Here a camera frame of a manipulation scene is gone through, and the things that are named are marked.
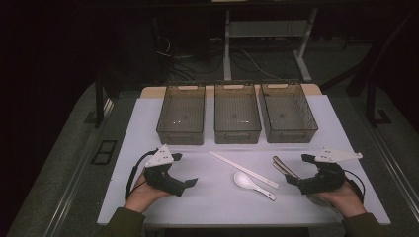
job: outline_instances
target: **person's left hand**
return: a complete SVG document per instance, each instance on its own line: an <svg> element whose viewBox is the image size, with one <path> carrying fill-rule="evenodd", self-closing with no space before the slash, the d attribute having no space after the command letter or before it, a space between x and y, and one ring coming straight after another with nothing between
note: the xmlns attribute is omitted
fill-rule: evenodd
<svg viewBox="0 0 419 237"><path fill-rule="evenodd" d="M133 190L124 205L124 208L138 213L145 212L158 199L171 196L167 192L149 186L145 181L143 173L136 180Z"/></svg>

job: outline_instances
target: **spoon handle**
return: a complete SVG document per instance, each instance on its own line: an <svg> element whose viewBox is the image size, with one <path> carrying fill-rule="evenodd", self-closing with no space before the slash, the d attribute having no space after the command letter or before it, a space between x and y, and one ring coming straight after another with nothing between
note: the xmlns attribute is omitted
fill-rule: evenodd
<svg viewBox="0 0 419 237"><path fill-rule="evenodd" d="M275 197L274 194L270 193L269 191L266 191L260 187L256 187L255 191L260 192L261 194L264 194L266 197L270 198L271 200L276 200L277 197Z"/></svg>

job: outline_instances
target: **tongs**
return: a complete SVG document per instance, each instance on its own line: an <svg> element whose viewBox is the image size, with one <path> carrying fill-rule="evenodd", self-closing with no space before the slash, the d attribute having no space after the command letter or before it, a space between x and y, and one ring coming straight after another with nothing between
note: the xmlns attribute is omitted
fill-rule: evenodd
<svg viewBox="0 0 419 237"><path fill-rule="evenodd" d="M290 175L300 180L300 177L296 173L294 173L290 168L288 168L286 164L284 164L284 162L278 156L274 156L273 159L274 159L274 163L273 163L274 167L277 168L277 170L279 170L281 173L283 173L283 175ZM329 207L335 212L337 212L336 208L333 207L333 205L330 204L330 202L328 202L327 200L321 197L318 197L316 195L306 195L306 197L314 204L317 204L322 207Z"/></svg>

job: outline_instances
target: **storage box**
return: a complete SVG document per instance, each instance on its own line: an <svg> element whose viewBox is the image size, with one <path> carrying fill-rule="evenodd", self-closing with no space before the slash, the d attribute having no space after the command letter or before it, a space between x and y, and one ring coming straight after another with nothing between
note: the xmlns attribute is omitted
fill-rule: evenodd
<svg viewBox="0 0 419 237"><path fill-rule="evenodd" d="M215 143L258 143L262 126L253 81L216 81L214 92Z"/></svg>
<svg viewBox="0 0 419 237"><path fill-rule="evenodd" d="M311 141L318 127L299 83L262 80L259 102L268 142Z"/></svg>
<svg viewBox="0 0 419 237"><path fill-rule="evenodd" d="M169 82L157 133L162 144L204 144L205 82Z"/></svg>

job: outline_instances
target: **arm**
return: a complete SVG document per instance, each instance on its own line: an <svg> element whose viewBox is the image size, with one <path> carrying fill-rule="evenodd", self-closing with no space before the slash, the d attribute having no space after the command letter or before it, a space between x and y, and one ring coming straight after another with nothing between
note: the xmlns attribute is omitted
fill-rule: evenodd
<svg viewBox="0 0 419 237"><path fill-rule="evenodd" d="M136 180L124 207L119 207L116 210L110 222L96 236L139 236L145 219L142 213L157 200L167 196L170 196L170 194L149 186L141 174Z"/></svg>
<svg viewBox="0 0 419 237"><path fill-rule="evenodd" d="M354 189L348 182L336 191L317 194L335 206L343 215L342 224L350 237L387 237L388 233L376 218L367 213Z"/></svg>

